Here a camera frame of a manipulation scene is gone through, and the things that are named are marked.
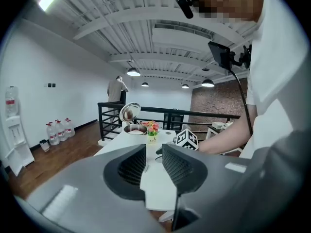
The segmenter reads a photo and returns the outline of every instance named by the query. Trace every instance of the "black railing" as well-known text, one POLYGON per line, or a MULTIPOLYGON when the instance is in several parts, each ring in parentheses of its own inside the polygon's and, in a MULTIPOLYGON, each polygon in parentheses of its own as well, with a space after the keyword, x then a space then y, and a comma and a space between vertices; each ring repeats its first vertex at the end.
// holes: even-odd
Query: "black railing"
MULTIPOLYGON (((106 102, 98 103, 98 115, 99 115, 99 127, 101 132, 101 138, 104 141, 105 139, 112 140, 111 137, 107 137, 108 133, 120 132, 114 131, 116 127, 122 127, 122 122, 119 118, 120 110, 123 108, 124 104, 121 102, 106 102), (103 108, 109 108, 108 111, 103 112, 103 108), (112 118, 118 118, 112 122, 109 122, 112 118)), ((187 116, 196 116, 196 117, 215 117, 215 118, 226 118, 226 121, 229 122, 231 119, 239 119, 240 116, 235 115, 226 115, 226 114, 215 114, 215 113, 206 113, 206 112, 195 112, 195 111, 183 111, 183 110, 173 110, 173 109, 164 109, 164 108, 154 108, 154 107, 141 107, 141 111, 145 112, 155 112, 167 114, 165 118, 167 120, 157 120, 152 118, 137 118, 134 123, 137 121, 155 121, 163 123, 165 125, 165 130, 173 130, 174 125, 200 125, 200 126, 210 126, 210 123, 196 123, 196 122, 178 122, 172 120, 172 115, 187 115, 187 116)), ((207 131, 193 131, 193 133, 207 133, 207 131)))

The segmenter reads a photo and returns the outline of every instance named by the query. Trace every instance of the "pot lid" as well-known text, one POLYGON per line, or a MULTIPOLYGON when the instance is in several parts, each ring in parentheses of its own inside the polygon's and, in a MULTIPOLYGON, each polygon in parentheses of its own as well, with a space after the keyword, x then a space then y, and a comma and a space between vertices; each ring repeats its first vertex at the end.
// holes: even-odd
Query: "pot lid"
POLYGON ((120 111, 120 120, 123 122, 131 122, 135 120, 140 113, 140 105, 138 103, 128 103, 120 111))

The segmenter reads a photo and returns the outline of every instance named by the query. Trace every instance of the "metal pot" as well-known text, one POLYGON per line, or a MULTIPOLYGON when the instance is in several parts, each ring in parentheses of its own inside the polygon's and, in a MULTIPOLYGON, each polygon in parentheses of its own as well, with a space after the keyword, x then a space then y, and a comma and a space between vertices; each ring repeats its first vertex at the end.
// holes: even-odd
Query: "metal pot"
POLYGON ((124 131, 127 133, 134 131, 134 130, 139 130, 143 133, 139 135, 146 135, 148 133, 147 127, 140 125, 140 124, 130 124, 124 128, 124 131))

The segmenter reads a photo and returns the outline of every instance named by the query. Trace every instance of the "person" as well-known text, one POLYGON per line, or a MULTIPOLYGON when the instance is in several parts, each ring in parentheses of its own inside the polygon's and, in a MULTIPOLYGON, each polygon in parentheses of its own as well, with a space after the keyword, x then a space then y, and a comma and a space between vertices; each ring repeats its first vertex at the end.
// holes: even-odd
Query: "person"
MULTIPOLYGON (((122 76, 118 76, 116 80, 109 82, 107 94, 108 94, 108 102, 117 102, 120 101, 121 91, 128 92, 128 89, 125 83, 122 81, 122 76)), ((118 111, 110 112, 110 115, 115 116, 118 114, 118 111)), ((115 117, 110 119, 110 122, 113 123, 115 121, 115 117)))
POLYGON ((246 113, 228 129, 199 144, 199 151, 221 154, 246 144, 240 157, 270 147, 310 124, 308 95, 310 43, 283 0, 192 0, 200 13, 257 23, 253 34, 246 113))

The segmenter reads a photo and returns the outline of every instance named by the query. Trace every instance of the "ceiling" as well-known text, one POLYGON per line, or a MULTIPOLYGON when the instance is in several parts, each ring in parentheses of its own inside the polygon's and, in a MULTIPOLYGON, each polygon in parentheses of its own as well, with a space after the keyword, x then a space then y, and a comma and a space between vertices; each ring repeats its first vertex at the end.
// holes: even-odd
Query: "ceiling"
POLYGON ((110 64, 121 65, 124 72, 136 67, 143 77, 192 85, 227 75, 213 62, 210 40, 239 56, 255 30, 253 22, 228 23, 198 14, 187 19, 175 0, 56 0, 49 13, 77 31, 74 39, 87 37, 103 49, 110 64))

